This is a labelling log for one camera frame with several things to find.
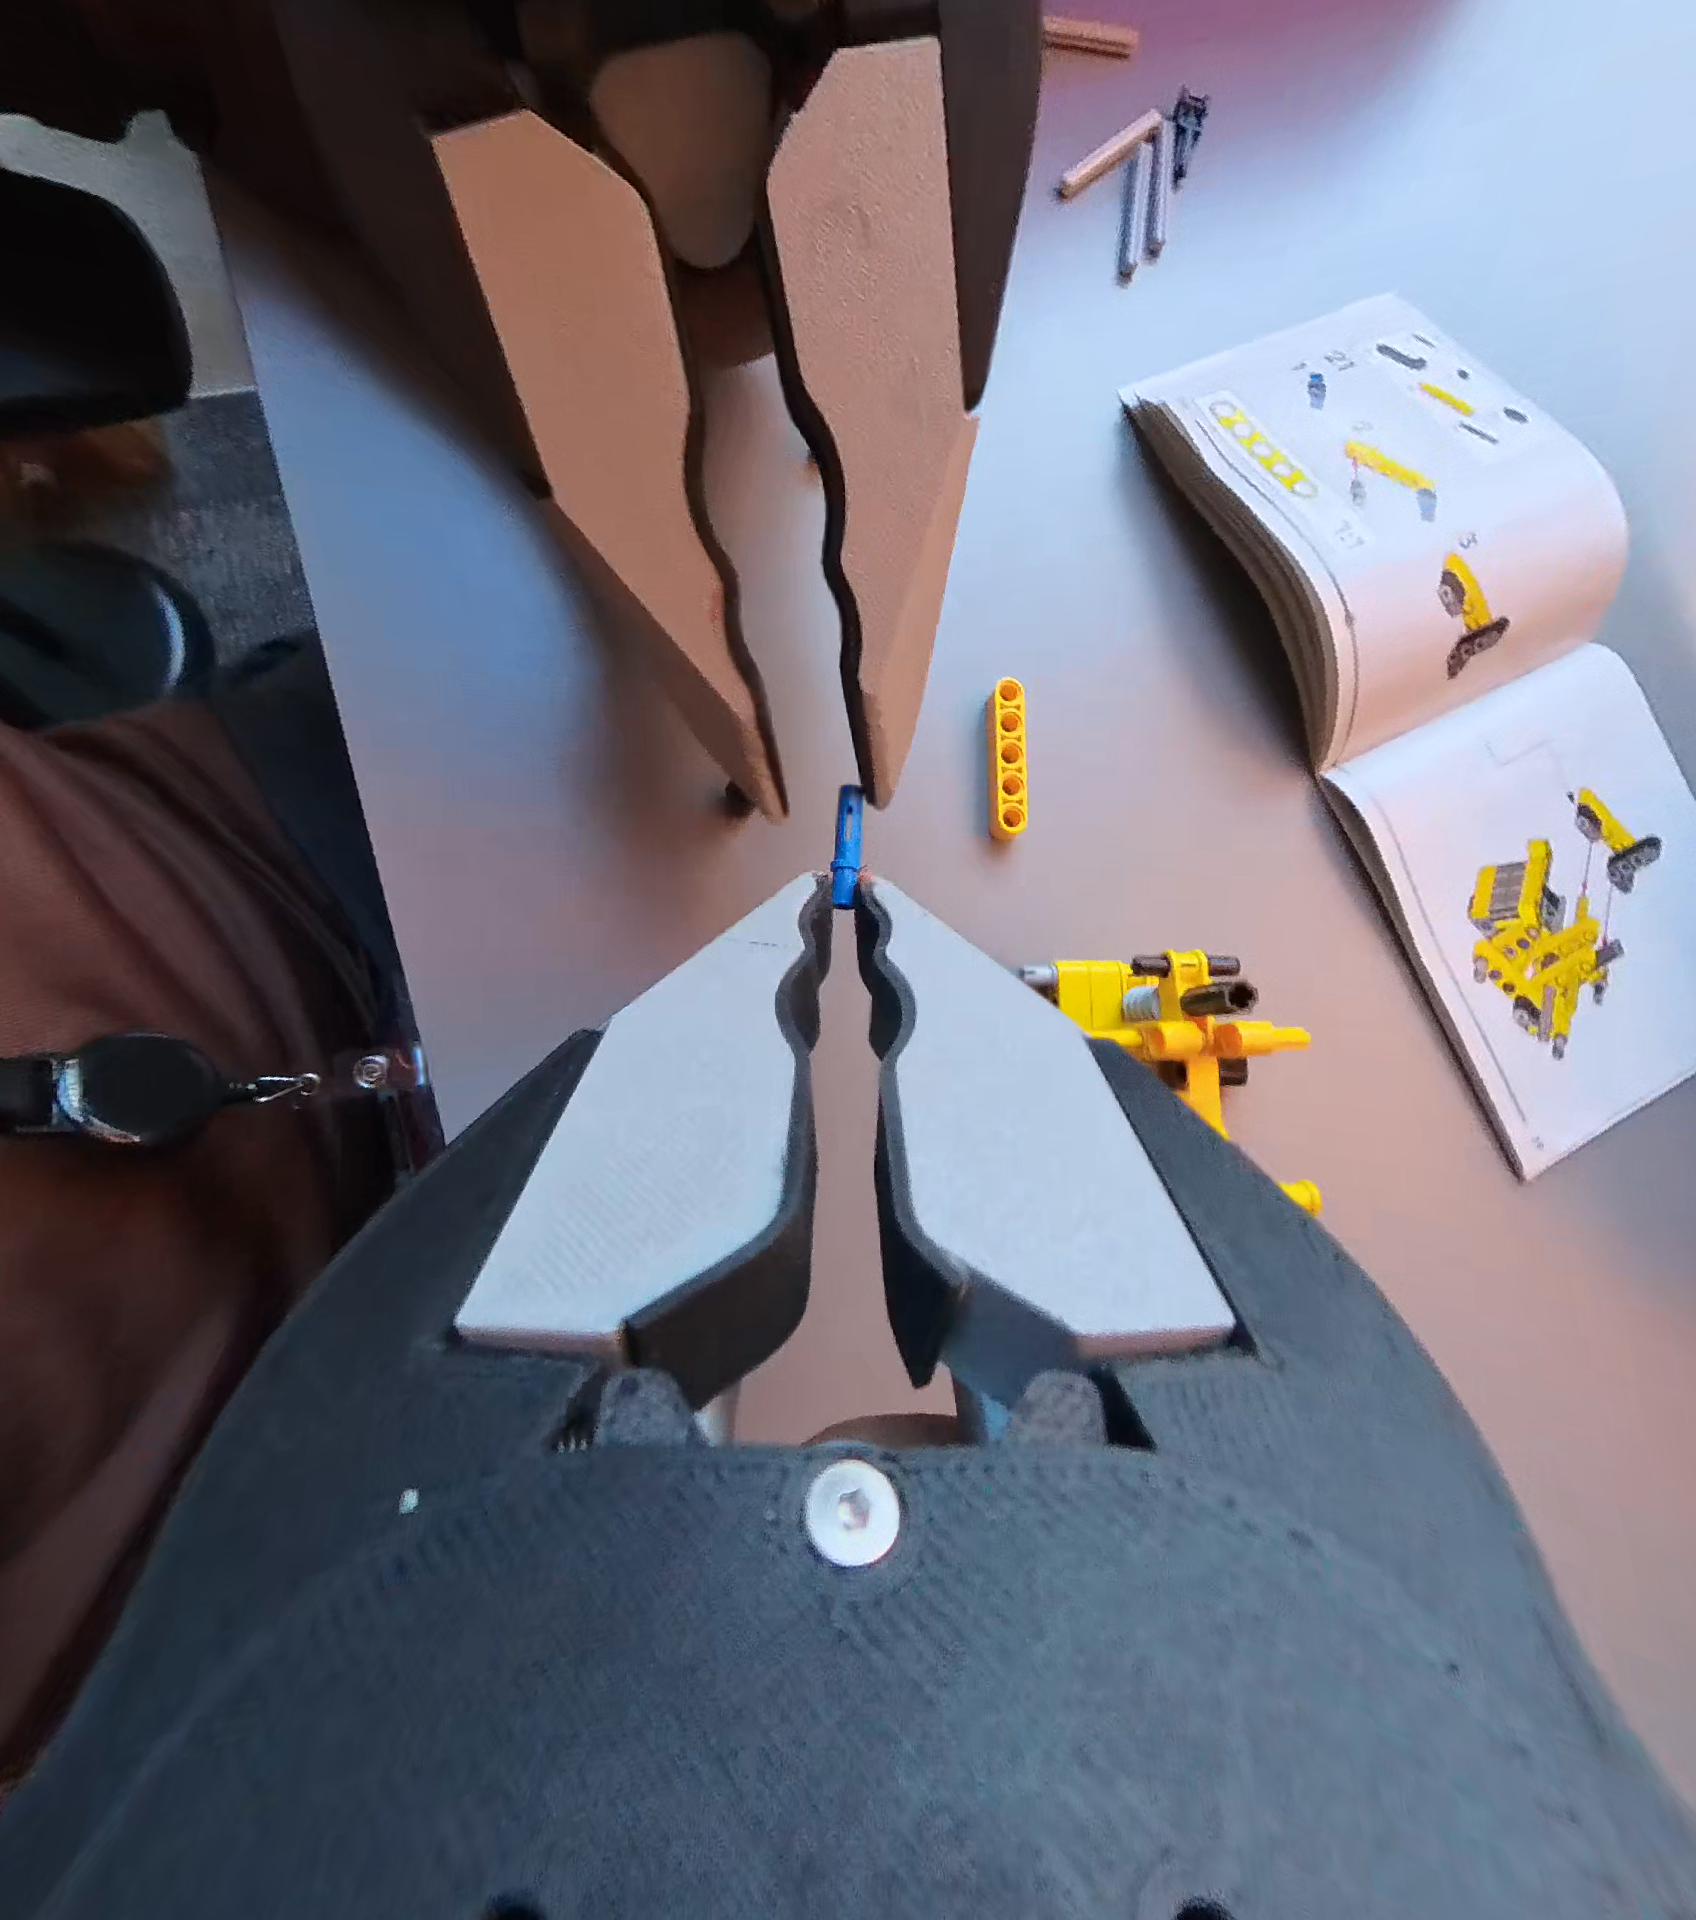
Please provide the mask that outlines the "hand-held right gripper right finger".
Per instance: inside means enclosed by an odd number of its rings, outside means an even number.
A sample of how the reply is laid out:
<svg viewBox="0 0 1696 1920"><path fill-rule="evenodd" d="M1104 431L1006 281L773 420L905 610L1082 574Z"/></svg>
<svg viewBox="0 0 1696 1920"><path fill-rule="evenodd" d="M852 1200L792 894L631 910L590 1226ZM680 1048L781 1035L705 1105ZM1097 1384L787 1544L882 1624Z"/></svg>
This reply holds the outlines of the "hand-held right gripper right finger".
<svg viewBox="0 0 1696 1920"><path fill-rule="evenodd" d="M1164 1443L1152 1369L1242 1341L1237 1261L1212 1173L1170 1092L990 953L861 880L882 1308L916 1384L948 1369L1017 1411L1058 1374L1114 1443Z"/></svg>

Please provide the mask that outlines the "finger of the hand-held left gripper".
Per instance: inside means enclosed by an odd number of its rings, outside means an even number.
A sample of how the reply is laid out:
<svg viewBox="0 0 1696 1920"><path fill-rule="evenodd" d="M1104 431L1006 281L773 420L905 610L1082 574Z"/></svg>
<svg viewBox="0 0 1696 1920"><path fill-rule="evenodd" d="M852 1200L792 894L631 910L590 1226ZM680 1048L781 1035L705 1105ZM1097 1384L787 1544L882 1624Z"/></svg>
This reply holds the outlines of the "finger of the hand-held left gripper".
<svg viewBox="0 0 1696 1920"><path fill-rule="evenodd" d="M705 412L656 209L609 158L520 110L436 137L548 499L698 742L761 812L789 784L705 499Z"/></svg>
<svg viewBox="0 0 1696 1920"><path fill-rule="evenodd" d="M825 473L825 574L870 802L930 689L978 420L963 402L943 57L839 51L763 179L789 407Z"/></svg>

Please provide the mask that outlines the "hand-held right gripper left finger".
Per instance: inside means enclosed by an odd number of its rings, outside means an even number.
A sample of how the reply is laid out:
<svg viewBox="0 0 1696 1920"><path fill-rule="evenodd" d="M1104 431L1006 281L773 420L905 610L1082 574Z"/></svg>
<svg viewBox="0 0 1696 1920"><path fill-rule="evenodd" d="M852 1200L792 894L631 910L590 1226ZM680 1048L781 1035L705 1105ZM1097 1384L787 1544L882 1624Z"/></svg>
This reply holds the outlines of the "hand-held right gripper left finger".
<svg viewBox="0 0 1696 1920"><path fill-rule="evenodd" d="M798 874L609 1015L457 1312L462 1341L656 1369L691 1409L789 1341L832 925L832 882Z"/></svg>

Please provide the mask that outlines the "yellow lego vehicle assembly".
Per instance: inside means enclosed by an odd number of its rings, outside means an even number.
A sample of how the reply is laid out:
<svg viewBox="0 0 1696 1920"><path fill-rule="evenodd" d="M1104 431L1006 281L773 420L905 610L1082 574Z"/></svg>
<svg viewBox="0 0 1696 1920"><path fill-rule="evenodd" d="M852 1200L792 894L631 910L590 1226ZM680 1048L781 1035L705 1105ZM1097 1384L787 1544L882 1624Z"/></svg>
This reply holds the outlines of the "yellow lego vehicle assembly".
<svg viewBox="0 0 1696 1920"><path fill-rule="evenodd" d="M1212 950L1158 950L1130 962L1009 967L1091 1042L1112 1042L1230 1138L1225 1092L1248 1088L1255 1062L1309 1053L1315 1036L1260 1015L1243 965Z"/></svg>

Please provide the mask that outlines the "yellow lego beam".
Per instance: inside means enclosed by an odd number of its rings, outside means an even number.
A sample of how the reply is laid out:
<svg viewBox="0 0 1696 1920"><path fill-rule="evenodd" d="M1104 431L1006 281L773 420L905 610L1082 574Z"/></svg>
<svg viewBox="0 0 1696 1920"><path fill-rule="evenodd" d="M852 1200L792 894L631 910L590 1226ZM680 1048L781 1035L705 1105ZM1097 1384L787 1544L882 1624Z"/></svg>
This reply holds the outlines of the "yellow lego beam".
<svg viewBox="0 0 1696 1920"><path fill-rule="evenodd" d="M984 701L984 807L999 845L1026 831L1026 686L999 679Z"/></svg>

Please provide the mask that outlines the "lego instruction booklet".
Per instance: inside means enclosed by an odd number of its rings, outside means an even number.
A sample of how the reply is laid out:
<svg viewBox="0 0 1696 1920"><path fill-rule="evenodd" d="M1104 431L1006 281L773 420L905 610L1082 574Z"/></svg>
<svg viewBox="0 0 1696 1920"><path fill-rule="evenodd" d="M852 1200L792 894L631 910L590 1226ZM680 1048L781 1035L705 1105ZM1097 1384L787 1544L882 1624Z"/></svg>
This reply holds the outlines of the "lego instruction booklet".
<svg viewBox="0 0 1696 1920"><path fill-rule="evenodd" d="M1521 1181L1696 1077L1696 796L1597 643L1604 466L1400 294L1122 386Z"/></svg>

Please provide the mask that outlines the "black office chair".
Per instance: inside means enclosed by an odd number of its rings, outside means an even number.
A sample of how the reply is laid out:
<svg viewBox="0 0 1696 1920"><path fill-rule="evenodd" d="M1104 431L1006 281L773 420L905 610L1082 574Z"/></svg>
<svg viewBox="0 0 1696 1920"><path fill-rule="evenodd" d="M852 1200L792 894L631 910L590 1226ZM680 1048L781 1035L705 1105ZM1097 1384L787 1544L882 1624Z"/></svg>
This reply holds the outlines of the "black office chair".
<svg viewBox="0 0 1696 1920"><path fill-rule="evenodd" d="M92 535L166 490L191 391L187 317L142 227L0 170L0 721L86 725L210 679L191 589Z"/></svg>

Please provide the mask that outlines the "black badge reel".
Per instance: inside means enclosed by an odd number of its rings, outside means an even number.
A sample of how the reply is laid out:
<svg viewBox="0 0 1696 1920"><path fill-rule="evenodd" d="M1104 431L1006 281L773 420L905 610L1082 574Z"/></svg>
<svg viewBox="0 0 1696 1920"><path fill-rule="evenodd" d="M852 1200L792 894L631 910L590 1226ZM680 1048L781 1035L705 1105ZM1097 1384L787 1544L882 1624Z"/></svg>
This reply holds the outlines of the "black badge reel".
<svg viewBox="0 0 1696 1920"><path fill-rule="evenodd" d="M47 1132L121 1148L171 1148L215 1119L269 1109L370 1105L405 1125L436 1091L426 1048L349 1048L318 1069L234 1077L166 1035L110 1035L55 1056L47 1078Z"/></svg>

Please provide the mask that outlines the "person's brown shirt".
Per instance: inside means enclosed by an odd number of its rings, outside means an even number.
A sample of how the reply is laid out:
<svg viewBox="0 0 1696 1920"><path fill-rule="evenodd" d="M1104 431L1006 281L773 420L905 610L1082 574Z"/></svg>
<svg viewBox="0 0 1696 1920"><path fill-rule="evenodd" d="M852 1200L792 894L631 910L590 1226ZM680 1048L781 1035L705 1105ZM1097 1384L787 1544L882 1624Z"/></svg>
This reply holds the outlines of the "person's brown shirt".
<svg viewBox="0 0 1696 1920"><path fill-rule="evenodd" d="M199 701L0 721L0 1056L163 1035L249 1078L395 1036L315 638ZM0 1786L92 1668L234 1382L393 1189L365 1097L171 1154L0 1138Z"/></svg>

